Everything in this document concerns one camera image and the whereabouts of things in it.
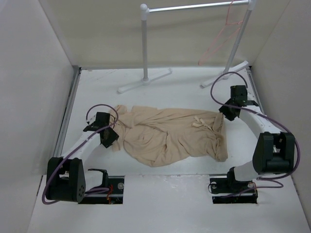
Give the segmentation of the beige drawstring trousers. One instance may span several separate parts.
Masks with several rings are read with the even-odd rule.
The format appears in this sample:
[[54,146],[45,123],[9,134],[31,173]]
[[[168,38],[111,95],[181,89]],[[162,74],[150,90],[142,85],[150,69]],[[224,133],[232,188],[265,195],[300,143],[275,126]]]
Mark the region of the beige drawstring trousers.
[[119,138],[113,151],[125,150],[150,167],[167,166],[188,157],[228,158],[225,119],[222,113],[197,109],[118,105],[111,111],[119,119]]

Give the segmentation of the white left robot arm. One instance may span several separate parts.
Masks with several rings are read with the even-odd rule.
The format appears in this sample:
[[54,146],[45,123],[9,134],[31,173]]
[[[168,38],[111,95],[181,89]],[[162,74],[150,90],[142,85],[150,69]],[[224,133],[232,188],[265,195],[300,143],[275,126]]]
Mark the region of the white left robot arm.
[[81,203],[89,195],[112,191],[107,171],[84,169],[84,163],[98,146],[108,148],[118,139],[114,131],[118,119],[118,115],[98,112],[93,121],[87,122],[82,136],[70,150],[48,161],[46,185],[41,198],[43,204],[60,201]]

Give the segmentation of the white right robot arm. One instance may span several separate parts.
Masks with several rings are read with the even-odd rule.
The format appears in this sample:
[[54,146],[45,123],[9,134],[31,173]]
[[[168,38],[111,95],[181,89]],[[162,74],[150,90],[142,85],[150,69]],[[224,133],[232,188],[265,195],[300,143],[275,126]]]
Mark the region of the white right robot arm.
[[260,110],[245,85],[230,87],[230,99],[219,109],[225,118],[241,119],[257,138],[252,160],[230,169],[226,188],[237,192],[243,182],[266,174],[288,174],[294,169],[295,137],[272,123]]

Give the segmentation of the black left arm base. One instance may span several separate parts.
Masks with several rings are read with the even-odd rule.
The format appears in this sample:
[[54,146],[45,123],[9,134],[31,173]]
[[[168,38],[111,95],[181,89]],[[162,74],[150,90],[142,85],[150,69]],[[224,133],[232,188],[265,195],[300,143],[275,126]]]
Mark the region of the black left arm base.
[[123,204],[124,176],[110,176],[105,169],[89,169],[86,191],[79,204]]

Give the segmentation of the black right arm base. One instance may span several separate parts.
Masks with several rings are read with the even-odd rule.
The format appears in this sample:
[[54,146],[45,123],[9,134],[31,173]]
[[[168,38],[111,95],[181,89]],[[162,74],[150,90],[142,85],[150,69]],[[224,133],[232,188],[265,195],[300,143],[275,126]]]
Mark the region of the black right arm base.
[[226,174],[210,175],[208,191],[213,204],[257,204],[256,184],[253,181],[237,181],[233,168]]

